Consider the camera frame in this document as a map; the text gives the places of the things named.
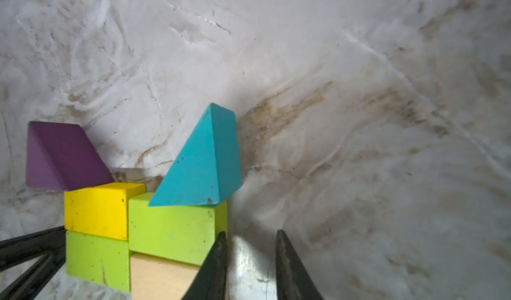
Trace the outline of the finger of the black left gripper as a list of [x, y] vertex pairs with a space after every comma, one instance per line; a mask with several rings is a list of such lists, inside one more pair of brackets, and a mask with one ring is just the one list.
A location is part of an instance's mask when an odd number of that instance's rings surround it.
[[63, 226], [1, 241], [1, 271], [37, 261], [1, 292], [2, 299], [35, 299], [66, 260]]

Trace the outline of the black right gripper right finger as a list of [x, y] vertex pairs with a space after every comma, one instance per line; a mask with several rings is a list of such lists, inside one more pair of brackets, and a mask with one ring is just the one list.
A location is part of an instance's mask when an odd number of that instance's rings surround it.
[[275, 276], [279, 300], [323, 300], [284, 230], [276, 234]]

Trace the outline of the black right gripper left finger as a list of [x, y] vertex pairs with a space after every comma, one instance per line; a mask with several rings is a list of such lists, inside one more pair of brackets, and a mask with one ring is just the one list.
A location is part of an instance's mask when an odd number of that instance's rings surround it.
[[182, 300], [224, 300], [228, 274], [228, 241], [220, 232]]

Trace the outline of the lime green block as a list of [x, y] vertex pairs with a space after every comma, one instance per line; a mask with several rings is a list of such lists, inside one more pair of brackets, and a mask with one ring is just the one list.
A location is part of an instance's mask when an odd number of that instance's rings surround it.
[[202, 265], [220, 232], [228, 231], [227, 201], [215, 206], [150, 207], [148, 192], [129, 200], [133, 252]]
[[129, 293], [132, 255], [127, 241], [66, 233], [66, 272], [71, 277]]

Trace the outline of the yellow block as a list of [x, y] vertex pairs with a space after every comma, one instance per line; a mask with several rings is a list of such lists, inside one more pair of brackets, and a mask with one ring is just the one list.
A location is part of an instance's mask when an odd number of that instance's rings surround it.
[[129, 200], [145, 193], [144, 184], [121, 182], [65, 192], [65, 228], [126, 241]]

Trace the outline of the tan wooden block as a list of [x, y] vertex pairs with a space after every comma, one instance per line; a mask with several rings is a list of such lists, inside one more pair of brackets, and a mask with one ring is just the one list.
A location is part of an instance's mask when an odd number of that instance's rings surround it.
[[199, 267], [142, 253], [130, 257], [133, 299], [182, 299]]

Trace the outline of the purple triangular block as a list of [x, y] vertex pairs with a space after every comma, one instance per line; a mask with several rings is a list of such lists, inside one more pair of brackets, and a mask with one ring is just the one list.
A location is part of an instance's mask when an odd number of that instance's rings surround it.
[[28, 124], [25, 180], [29, 188], [64, 192], [114, 181], [81, 126], [41, 121]]

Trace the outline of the teal triangular block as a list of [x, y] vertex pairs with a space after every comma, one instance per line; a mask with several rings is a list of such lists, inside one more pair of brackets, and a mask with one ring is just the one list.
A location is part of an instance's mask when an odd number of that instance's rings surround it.
[[170, 167], [150, 207], [213, 206], [242, 186], [234, 112], [211, 103]]

